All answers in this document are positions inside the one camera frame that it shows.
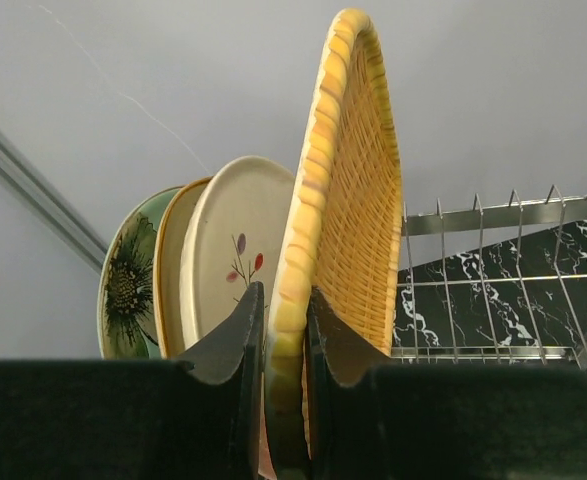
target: green floral plate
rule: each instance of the green floral plate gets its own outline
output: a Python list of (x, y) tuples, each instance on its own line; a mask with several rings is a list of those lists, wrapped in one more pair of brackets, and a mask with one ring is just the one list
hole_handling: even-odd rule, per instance
[(97, 302), (103, 358), (161, 358), (153, 314), (153, 254), (164, 211), (180, 188), (138, 205), (109, 247)]

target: painted flower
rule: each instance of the painted flower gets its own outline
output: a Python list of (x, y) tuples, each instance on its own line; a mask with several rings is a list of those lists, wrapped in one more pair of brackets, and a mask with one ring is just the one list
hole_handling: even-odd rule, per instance
[[(235, 258), (233, 259), (233, 263), (231, 264), (231, 271), (226, 274), (226, 281), (229, 283), (235, 282), (238, 278), (241, 278), (244, 281), (244, 287), (248, 288), (249, 284), (253, 280), (253, 275), (257, 273), (257, 271), (262, 268), (264, 265), (264, 255), (262, 253), (258, 253), (251, 264), (251, 260), (245, 265), (244, 261), (242, 260), (242, 254), (246, 250), (246, 235), (244, 233), (240, 233), (235, 239), (234, 235), (231, 235), (231, 240), (233, 241), (233, 248), (235, 250)], [(233, 300), (239, 302), (240, 300), (237, 297), (233, 297)]]
[(106, 328), (116, 358), (148, 358), (144, 337), (157, 345), (153, 314), (156, 235), (149, 219), (138, 213), (123, 229), (109, 265)]

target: plate rim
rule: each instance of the plate rim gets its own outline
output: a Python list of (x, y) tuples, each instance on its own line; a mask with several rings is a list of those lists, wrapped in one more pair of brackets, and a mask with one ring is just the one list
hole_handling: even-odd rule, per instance
[[(196, 208), (197, 208), (197, 203), (200, 202), (200, 200), (202, 199), (202, 196), (204, 195), (204, 193), (206, 192), (206, 187), (208, 186), (208, 184), (211, 182), (211, 180), (213, 179), (213, 175), (207, 176), (207, 177), (203, 177), (200, 178), (198, 180), (195, 180), (191, 183), (189, 183), (188, 185), (182, 187), (180, 190), (178, 190), (178, 192), (175, 194), (175, 196), (171, 199), (171, 201), (169, 202), (169, 204), (166, 206), (166, 209), (164, 210), (164, 215), (162, 215), (162, 220), (160, 221), (160, 225), (158, 226), (158, 236), (157, 236), (157, 240), (155, 242), (155, 249), (153, 252), (153, 315), (154, 315), (154, 319), (155, 319), (155, 329), (157, 331), (157, 336), (158, 336), (158, 347), (160, 348), (160, 355), (162, 356), (162, 358), (170, 358), (169, 355), (169, 349), (168, 349), (168, 338), (167, 338), (167, 332), (166, 329), (164, 328), (164, 322), (162, 321), (163, 319), (163, 315), (164, 315), (164, 308), (162, 305), (162, 290), (161, 290), (161, 285), (162, 282), (160, 280), (160, 270), (162, 268), (162, 250), (163, 250), (163, 246), (164, 246), (164, 241), (166, 238), (166, 228), (167, 228), (167, 223), (169, 222), (169, 219), (171, 218), (172, 213), (176, 213), (173, 212), (175, 206), (177, 205), (177, 203), (180, 201), (180, 199), (182, 197), (184, 197), (184, 195), (186, 195), (188, 192), (190, 192), (191, 190), (193, 190), (196, 187), (199, 187), (201, 185), (205, 185), (205, 188), (202, 190), (202, 192), (200, 193), (200, 196), (197, 199), (196, 202)], [(191, 219), (193, 218), (193, 214), (191, 215), (191, 218), (189, 219), (189, 225), (191, 223)], [(181, 270), (181, 265), (178, 264), (178, 274), (180, 273), (179, 270)]]

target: woven basket tray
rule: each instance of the woven basket tray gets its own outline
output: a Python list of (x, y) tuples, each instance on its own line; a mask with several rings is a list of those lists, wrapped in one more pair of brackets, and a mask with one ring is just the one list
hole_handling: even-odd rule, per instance
[(402, 205), (380, 43), (365, 13), (343, 10), (324, 45), (269, 313), (265, 411), (281, 471), (308, 458), (302, 384), (311, 286), (390, 354)]

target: ceiling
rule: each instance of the ceiling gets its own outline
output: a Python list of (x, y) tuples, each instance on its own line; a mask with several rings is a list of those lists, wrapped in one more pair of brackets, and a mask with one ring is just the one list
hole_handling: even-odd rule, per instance
[[(0, 0), (0, 131), (108, 242), (152, 193), (294, 170), (337, 0)], [(409, 213), (587, 191), (587, 1), (362, 1)]]

